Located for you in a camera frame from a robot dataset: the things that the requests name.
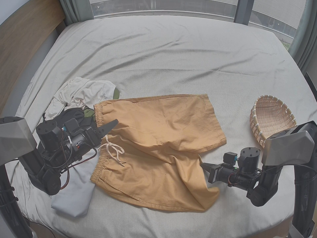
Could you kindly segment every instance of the basket rim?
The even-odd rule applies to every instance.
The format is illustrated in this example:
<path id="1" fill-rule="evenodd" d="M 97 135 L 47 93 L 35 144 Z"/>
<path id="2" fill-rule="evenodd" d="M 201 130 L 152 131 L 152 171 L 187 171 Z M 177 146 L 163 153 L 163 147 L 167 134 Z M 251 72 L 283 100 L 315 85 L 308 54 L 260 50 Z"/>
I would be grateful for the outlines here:
<path id="1" fill-rule="evenodd" d="M 263 141 L 265 141 L 266 138 L 263 136 L 263 131 L 262 131 L 262 129 L 261 129 L 261 126 L 260 126 L 260 124 L 259 124 L 259 122 L 258 122 L 257 115 L 256 115 L 256 104 L 257 104 L 257 102 L 259 101 L 259 99 L 261 99 L 261 98 L 263 98 L 263 97 L 271 97 L 272 100 L 276 99 L 276 102 L 279 102 L 279 103 L 281 104 L 281 106 L 284 105 L 285 108 L 286 108 L 286 111 L 288 112 L 289 116 L 290 116 L 291 119 L 292 119 L 292 122 L 295 122 L 295 125 L 294 125 L 294 126 L 297 125 L 295 116 L 293 115 L 292 111 L 289 109 L 289 107 L 288 107 L 283 101 L 281 101 L 278 97 L 275 97 L 275 96 L 273 96 L 273 95 L 261 95 L 261 96 L 258 97 L 258 98 L 256 99 L 256 101 L 254 102 L 253 108 L 252 108 L 252 110 L 251 110 L 251 114 L 252 114 L 252 121 L 253 121 L 253 123 L 254 123 L 254 125 L 255 125 L 255 128 L 256 128 L 256 131 L 257 131 L 257 133 L 258 133 L 258 136 L 261 137 L 261 138 L 263 139 Z"/>

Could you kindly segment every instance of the wooden headboard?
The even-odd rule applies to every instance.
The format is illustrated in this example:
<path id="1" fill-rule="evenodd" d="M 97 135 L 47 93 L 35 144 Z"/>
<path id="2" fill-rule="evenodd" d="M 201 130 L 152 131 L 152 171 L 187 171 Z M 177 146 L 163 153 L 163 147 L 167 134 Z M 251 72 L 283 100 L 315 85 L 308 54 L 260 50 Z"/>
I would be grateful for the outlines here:
<path id="1" fill-rule="evenodd" d="M 0 25 L 0 114 L 20 73 L 64 18 L 59 0 L 30 0 Z"/>

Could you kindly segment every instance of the tan shorts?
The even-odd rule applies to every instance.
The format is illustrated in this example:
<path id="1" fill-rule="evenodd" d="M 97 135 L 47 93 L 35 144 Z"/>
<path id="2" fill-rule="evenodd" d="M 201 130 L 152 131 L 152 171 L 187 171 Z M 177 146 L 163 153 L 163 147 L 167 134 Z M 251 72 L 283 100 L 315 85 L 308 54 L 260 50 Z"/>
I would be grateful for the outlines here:
<path id="1" fill-rule="evenodd" d="M 123 167 L 101 148 L 90 179 L 105 192 L 169 211 L 204 211 L 216 201 L 219 189 L 207 188 L 198 154 L 226 137 L 206 94 L 109 100 L 94 108 L 97 126 L 118 119 L 109 142 L 125 150 Z"/>

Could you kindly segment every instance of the cylindrical black motor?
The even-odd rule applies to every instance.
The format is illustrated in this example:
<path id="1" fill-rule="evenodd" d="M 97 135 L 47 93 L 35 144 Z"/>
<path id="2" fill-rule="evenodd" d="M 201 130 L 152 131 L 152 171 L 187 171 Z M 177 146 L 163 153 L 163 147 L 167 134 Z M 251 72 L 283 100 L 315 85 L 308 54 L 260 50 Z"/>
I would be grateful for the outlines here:
<path id="1" fill-rule="evenodd" d="M 252 174 L 256 171 L 260 158 L 260 151 L 255 147 L 247 147 L 241 150 L 238 159 L 240 171 L 246 174 Z"/>
<path id="2" fill-rule="evenodd" d="M 41 140 L 43 147 L 50 152 L 55 152 L 61 148 L 63 132 L 57 126 L 54 120 L 48 120 L 40 123 L 36 127 L 36 132 Z"/>

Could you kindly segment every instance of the fitted sheet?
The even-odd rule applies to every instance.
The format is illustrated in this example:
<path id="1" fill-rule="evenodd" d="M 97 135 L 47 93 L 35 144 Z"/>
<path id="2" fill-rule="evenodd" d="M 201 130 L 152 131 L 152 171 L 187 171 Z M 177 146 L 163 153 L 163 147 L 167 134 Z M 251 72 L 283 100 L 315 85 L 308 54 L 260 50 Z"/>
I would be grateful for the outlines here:
<path id="1" fill-rule="evenodd" d="M 34 75 L 17 115 L 34 131 L 54 93 L 76 76 L 109 80 L 120 98 L 207 93 L 227 137 L 226 145 L 201 155 L 209 163 L 222 163 L 228 151 L 260 148 L 249 124 L 260 95 L 283 100 L 298 124 L 317 120 L 314 96 L 275 35 L 232 22 L 133 16 L 72 24 Z M 294 208 L 290 166 L 283 168 L 278 192 L 263 207 L 253 206 L 245 191 L 218 182 L 208 184 L 218 186 L 220 196 L 203 213 L 137 207 L 96 187 L 88 214 L 70 218 L 50 208 L 50 196 L 34 188 L 21 164 L 10 178 L 27 218 L 74 238 L 246 237 L 279 224 Z"/>

